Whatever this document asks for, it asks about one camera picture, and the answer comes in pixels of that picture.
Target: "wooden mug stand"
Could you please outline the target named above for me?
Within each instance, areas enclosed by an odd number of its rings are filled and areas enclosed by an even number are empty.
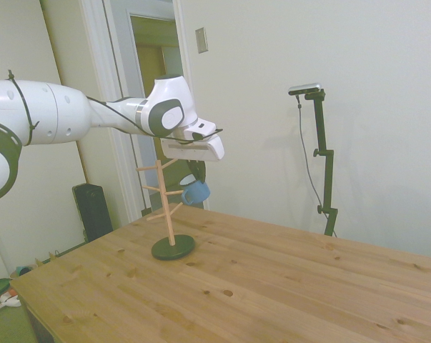
[[[175,213],[175,211],[178,210],[181,205],[183,205],[183,202],[179,203],[177,206],[175,206],[175,208],[173,208],[173,210],[170,211],[167,197],[169,195],[182,194],[184,191],[173,191],[173,192],[166,191],[163,169],[166,168],[167,166],[170,166],[176,161],[177,159],[173,159],[167,162],[166,164],[162,165],[161,161],[157,160],[154,166],[146,166],[143,168],[136,169],[138,172],[142,172],[144,170],[151,170],[151,169],[157,170],[159,188],[142,186],[142,188],[159,192],[159,194],[161,195],[161,201],[163,204],[163,213],[158,214],[156,216],[149,217],[147,218],[147,220],[153,220],[153,219],[165,217],[166,223],[167,223],[167,231],[168,231],[169,237],[160,239],[152,247],[152,255],[156,259],[162,259],[162,260],[179,259],[180,257],[183,257],[188,253],[190,253],[194,249],[194,245],[195,245],[193,237],[187,236],[186,234],[174,235],[174,229],[172,227],[171,215],[173,215],[173,213]]]

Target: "doorway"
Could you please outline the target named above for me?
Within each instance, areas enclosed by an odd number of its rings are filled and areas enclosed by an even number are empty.
[[[154,80],[165,74],[183,75],[182,58],[180,56],[179,41],[175,21],[154,19],[143,16],[131,16],[134,43],[136,46],[142,85],[145,97],[152,92]],[[154,153],[162,163],[170,161],[165,157],[161,142],[153,138]],[[147,184],[157,187],[157,179],[152,175],[154,170],[146,171]],[[190,174],[187,162],[179,160],[164,170],[164,180],[168,191],[180,189],[179,182]],[[162,207],[159,192],[149,192],[152,210]],[[179,195],[169,197],[169,202],[181,202]],[[204,208],[203,204],[195,207]]]

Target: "black stand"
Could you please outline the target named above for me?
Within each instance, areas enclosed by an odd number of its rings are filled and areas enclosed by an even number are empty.
[[[323,120],[323,101],[325,100],[325,91],[320,89],[319,92],[309,93],[304,96],[306,100],[314,101],[315,123],[317,125],[317,140],[318,149],[314,150],[314,157],[317,155],[325,156],[325,187],[323,193],[323,206],[318,205],[318,213],[328,215],[325,235],[332,236],[335,230],[335,222],[337,217],[337,209],[331,207],[332,196],[332,167],[334,162],[334,150],[327,150],[327,142],[325,138],[325,123]]]

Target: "mug handle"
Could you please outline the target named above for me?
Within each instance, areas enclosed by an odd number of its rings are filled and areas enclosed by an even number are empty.
[[[191,205],[193,204],[193,200],[191,200],[190,202],[187,200],[187,197],[185,196],[185,194],[188,192],[188,189],[185,189],[184,192],[182,193],[182,201],[186,204],[186,205]]]

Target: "wood grain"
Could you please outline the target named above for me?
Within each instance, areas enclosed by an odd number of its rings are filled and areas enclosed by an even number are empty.
[[[12,286],[60,342],[431,342],[431,258],[187,206],[172,222],[197,243],[182,259],[152,257],[167,233],[145,217]]]

